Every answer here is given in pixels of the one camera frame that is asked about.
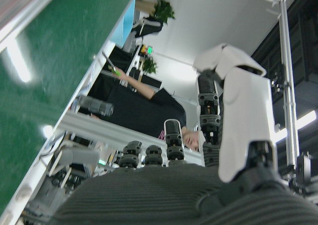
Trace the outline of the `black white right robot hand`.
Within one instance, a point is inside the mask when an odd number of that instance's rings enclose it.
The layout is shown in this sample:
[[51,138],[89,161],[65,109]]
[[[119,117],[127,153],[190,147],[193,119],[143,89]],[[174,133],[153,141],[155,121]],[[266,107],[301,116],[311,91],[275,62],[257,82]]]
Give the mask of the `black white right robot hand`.
[[244,51],[220,44],[194,67],[223,88],[219,165],[119,168],[86,180],[51,225],[315,225],[318,208],[277,168],[270,82]]

